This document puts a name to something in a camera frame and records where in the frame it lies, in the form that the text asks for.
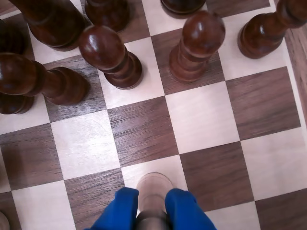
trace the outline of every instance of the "wooden chessboard square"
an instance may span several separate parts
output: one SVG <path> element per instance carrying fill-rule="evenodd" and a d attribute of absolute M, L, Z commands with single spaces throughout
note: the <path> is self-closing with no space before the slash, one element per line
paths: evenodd
<path fill-rule="evenodd" d="M 3 134 L 0 145 L 12 190 L 63 179 L 50 124 Z"/>
<path fill-rule="evenodd" d="M 81 0 L 84 17 L 88 19 L 84 9 L 86 0 Z M 150 37 L 142 0 L 128 0 L 130 6 L 129 24 L 118 35 L 124 43 Z"/>
<path fill-rule="evenodd" d="M 203 211 L 254 200 L 240 142 L 180 155 L 188 190 Z"/>
<path fill-rule="evenodd" d="M 91 227 L 124 187 L 120 169 L 99 172 L 65 181 L 68 199 L 77 230 Z"/>
<path fill-rule="evenodd" d="M 10 230 L 21 230 L 18 214 L 11 192 L 0 193 L 0 212 L 2 212 L 8 219 Z"/>
<path fill-rule="evenodd" d="M 269 0 L 207 0 L 206 4 L 209 11 L 215 12 L 221 17 L 270 6 Z"/>
<path fill-rule="evenodd" d="M 256 201 L 261 230 L 307 229 L 307 189 Z"/>
<path fill-rule="evenodd" d="M 24 52 L 22 55 L 24 55 L 27 59 L 34 60 L 34 53 L 32 49 L 31 39 L 29 35 L 29 29 L 28 24 L 24 20 L 23 16 L 20 14 L 17 14 L 15 16 L 6 18 L 3 20 L 9 27 L 15 28 L 18 30 L 23 39 L 24 39 Z"/>
<path fill-rule="evenodd" d="M 108 113 L 122 167 L 178 154 L 165 97 Z"/>
<path fill-rule="evenodd" d="M 62 106 L 48 102 L 46 106 L 51 122 L 89 114 L 106 109 L 97 69 L 88 64 L 81 55 L 69 57 L 44 65 L 47 70 L 56 67 L 67 67 L 81 74 L 89 83 L 90 90 L 86 97 L 76 105 Z"/>
<path fill-rule="evenodd" d="M 223 18 L 226 28 L 226 35 L 225 40 L 218 52 L 226 80 L 286 66 L 286 62 L 284 60 L 284 51 L 286 50 L 286 47 L 284 42 L 282 42 L 282 45 L 279 46 L 274 52 L 259 59 L 247 58 L 241 53 L 237 45 L 237 37 L 241 28 L 257 14 L 269 12 L 272 12 L 271 7 Z"/>
<path fill-rule="evenodd" d="M 179 43 L 182 29 L 152 36 L 153 47 L 160 76 L 166 95 L 224 81 L 219 54 L 215 53 L 201 79 L 193 83 L 181 83 L 170 73 L 168 67 L 169 53 Z"/>
<path fill-rule="evenodd" d="M 300 127 L 286 67 L 226 84 L 241 140 Z"/>

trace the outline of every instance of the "wood grain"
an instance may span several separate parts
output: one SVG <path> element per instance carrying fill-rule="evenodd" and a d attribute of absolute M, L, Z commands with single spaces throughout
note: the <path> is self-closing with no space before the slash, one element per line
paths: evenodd
<path fill-rule="evenodd" d="M 270 6 L 268 0 L 207 0 L 206 4 L 208 10 L 217 13 L 221 17 Z"/>
<path fill-rule="evenodd" d="M 180 155 L 188 190 L 203 211 L 254 200 L 240 142 Z"/>
<path fill-rule="evenodd" d="M 186 84 L 174 79 L 168 67 L 169 53 L 172 48 L 179 43 L 181 32 L 182 29 L 178 29 L 152 36 L 153 49 L 157 59 L 165 94 L 168 95 L 224 81 L 221 61 L 217 52 L 210 58 L 206 72 L 198 81 Z"/>
<path fill-rule="evenodd" d="M 29 35 L 28 24 L 24 20 L 22 14 L 18 14 L 18 15 L 6 18 L 3 21 L 8 26 L 17 29 L 22 34 L 23 39 L 24 39 L 24 44 L 25 44 L 23 55 L 30 60 L 34 60 L 35 58 L 34 58 L 31 39 Z"/>
<path fill-rule="evenodd" d="M 178 154 L 165 97 L 108 113 L 121 167 Z"/>
<path fill-rule="evenodd" d="M 12 190 L 62 180 L 50 124 L 0 135 Z"/>
<path fill-rule="evenodd" d="M 121 170 L 114 169 L 66 180 L 65 186 L 76 229 L 83 230 L 94 224 L 125 185 Z"/>
<path fill-rule="evenodd" d="M 261 230 L 306 230 L 307 189 L 256 201 Z"/>
<path fill-rule="evenodd" d="M 287 67 L 226 84 L 241 140 L 300 127 Z"/>
<path fill-rule="evenodd" d="M 97 69 L 88 64 L 81 55 L 51 62 L 44 66 L 47 69 L 60 66 L 70 68 L 81 74 L 90 83 L 88 94 L 79 104 L 61 106 L 52 104 L 46 100 L 46 106 L 51 122 L 106 109 Z"/>
<path fill-rule="evenodd" d="M 0 193 L 0 212 L 2 212 L 8 219 L 10 230 L 21 230 L 18 214 L 11 192 Z"/>

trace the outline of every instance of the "walnut wood square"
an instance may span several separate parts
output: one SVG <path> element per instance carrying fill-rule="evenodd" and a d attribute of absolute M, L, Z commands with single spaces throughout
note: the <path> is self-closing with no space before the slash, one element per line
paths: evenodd
<path fill-rule="evenodd" d="M 11 192 L 0 193 L 0 212 L 2 212 L 8 219 L 10 230 L 21 230 L 18 214 Z"/>
<path fill-rule="evenodd" d="M 241 140 L 300 127 L 287 67 L 226 84 Z"/>
<path fill-rule="evenodd" d="M 124 43 L 150 37 L 142 0 L 127 1 L 130 6 L 130 22 L 126 28 L 118 33 L 118 35 Z M 85 0 L 81 0 L 83 14 L 87 21 L 89 21 L 85 13 L 84 3 Z"/>
<path fill-rule="evenodd" d="M 29 35 L 28 24 L 24 20 L 22 14 L 18 14 L 3 20 L 8 26 L 16 28 L 24 39 L 24 52 L 22 53 L 26 58 L 34 60 L 34 53 L 32 49 L 32 43 Z"/>
<path fill-rule="evenodd" d="M 221 17 L 270 6 L 269 0 L 207 0 L 206 3 L 208 10 L 217 13 Z"/>
<path fill-rule="evenodd" d="M 50 124 L 0 135 L 12 190 L 62 180 Z"/>
<path fill-rule="evenodd" d="M 108 110 L 121 166 L 178 154 L 165 97 Z"/>
<path fill-rule="evenodd" d="M 172 48 L 178 44 L 181 37 L 181 31 L 182 29 L 178 29 L 152 36 L 153 49 L 165 94 L 167 95 L 224 81 L 221 61 L 217 52 L 210 58 L 206 72 L 198 81 L 186 84 L 174 79 L 168 67 L 169 53 Z"/>
<path fill-rule="evenodd" d="M 70 68 L 77 73 L 80 73 L 90 83 L 90 90 L 88 94 L 80 103 L 76 105 L 62 106 L 52 104 L 45 100 L 51 122 L 106 109 L 97 69 L 88 64 L 81 55 L 51 62 L 45 64 L 44 66 L 46 69 L 52 69 L 60 66 Z"/>
<path fill-rule="evenodd" d="M 256 201 L 261 230 L 306 230 L 307 189 Z"/>
<path fill-rule="evenodd" d="M 94 224 L 125 185 L 121 170 L 113 169 L 66 180 L 65 186 L 76 229 L 83 230 Z"/>
<path fill-rule="evenodd" d="M 181 154 L 180 158 L 188 190 L 203 211 L 254 200 L 240 142 Z"/>

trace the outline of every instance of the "light square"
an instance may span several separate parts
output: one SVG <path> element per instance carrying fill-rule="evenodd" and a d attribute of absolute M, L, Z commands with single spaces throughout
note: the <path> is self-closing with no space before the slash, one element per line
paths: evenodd
<path fill-rule="evenodd" d="M 255 202 L 206 212 L 218 230 L 260 230 Z"/>
<path fill-rule="evenodd" d="M 119 168 L 107 111 L 51 123 L 65 180 Z"/>
<path fill-rule="evenodd" d="M 133 89 L 120 90 L 106 80 L 103 72 L 98 71 L 107 109 L 164 96 L 151 38 L 129 42 L 125 46 L 128 51 L 134 53 L 141 61 L 143 79 Z"/>
<path fill-rule="evenodd" d="M 166 96 L 179 153 L 239 141 L 225 82 Z"/>
<path fill-rule="evenodd" d="M 255 200 L 307 188 L 301 128 L 241 142 Z"/>
<path fill-rule="evenodd" d="M 63 181 L 12 191 L 23 230 L 75 230 Z"/>
<path fill-rule="evenodd" d="M 83 16 L 82 6 L 81 6 L 80 0 L 71 0 L 71 2 L 78 9 L 78 11 L 81 12 L 81 14 Z M 49 62 L 62 60 L 62 59 L 65 59 L 65 58 L 69 58 L 69 57 L 73 57 L 73 56 L 81 54 L 78 47 L 74 48 L 73 50 L 65 51 L 65 52 L 56 51 L 56 50 L 48 47 L 47 45 L 41 43 L 40 41 L 38 41 L 33 36 L 30 29 L 29 29 L 29 34 L 30 34 L 30 38 L 31 38 L 31 43 L 32 43 L 35 61 L 38 61 L 41 64 L 46 64 L 46 63 L 49 63 Z"/>
<path fill-rule="evenodd" d="M 35 97 L 32 108 L 24 114 L 0 114 L 0 134 L 49 123 L 44 96 Z"/>
<path fill-rule="evenodd" d="M 142 0 L 150 36 L 180 29 L 186 19 L 176 19 L 164 12 L 160 0 Z"/>
<path fill-rule="evenodd" d="M 223 18 L 226 35 L 218 52 L 226 80 L 277 69 L 286 65 L 282 47 L 285 45 L 284 42 L 275 51 L 260 59 L 250 59 L 244 56 L 237 45 L 237 36 L 241 28 L 257 14 L 271 11 L 271 8 L 267 7 Z"/>

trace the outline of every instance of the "dark wooden chess piece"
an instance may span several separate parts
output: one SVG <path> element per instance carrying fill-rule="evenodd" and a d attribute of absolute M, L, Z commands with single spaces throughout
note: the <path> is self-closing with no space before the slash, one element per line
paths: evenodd
<path fill-rule="evenodd" d="M 88 82 L 73 70 L 57 67 L 47 71 L 19 54 L 0 54 L 0 76 L 0 92 L 24 96 L 42 93 L 58 105 L 80 102 L 89 89 Z"/>
<path fill-rule="evenodd" d="M 127 0 L 85 0 L 85 12 L 94 25 L 104 25 L 118 32 L 129 23 Z"/>
<path fill-rule="evenodd" d="M 23 114 L 33 105 L 34 97 L 0 93 L 0 114 Z"/>
<path fill-rule="evenodd" d="M 142 80 L 140 60 L 128 52 L 119 35 L 106 26 L 90 26 L 79 39 L 83 58 L 104 72 L 106 79 L 119 89 L 132 89 Z"/>
<path fill-rule="evenodd" d="M 12 52 L 21 54 L 23 51 L 24 38 L 21 33 L 0 20 L 0 53 Z"/>
<path fill-rule="evenodd" d="M 161 0 L 163 10 L 173 18 L 187 18 L 199 10 L 206 0 Z"/>
<path fill-rule="evenodd" d="M 298 28 L 307 22 L 306 0 L 280 0 L 274 13 L 253 17 L 238 34 L 238 46 L 248 58 L 262 58 L 283 41 L 288 28 Z"/>
<path fill-rule="evenodd" d="M 187 19 L 179 44 L 169 54 L 169 69 L 175 79 L 190 83 L 201 78 L 224 38 L 225 26 L 217 14 L 199 11 Z"/>
<path fill-rule="evenodd" d="M 9 1 L 22 12 L 38 41 L 58 51 L 78 46 L 85 21 L 70 0 Z"/>

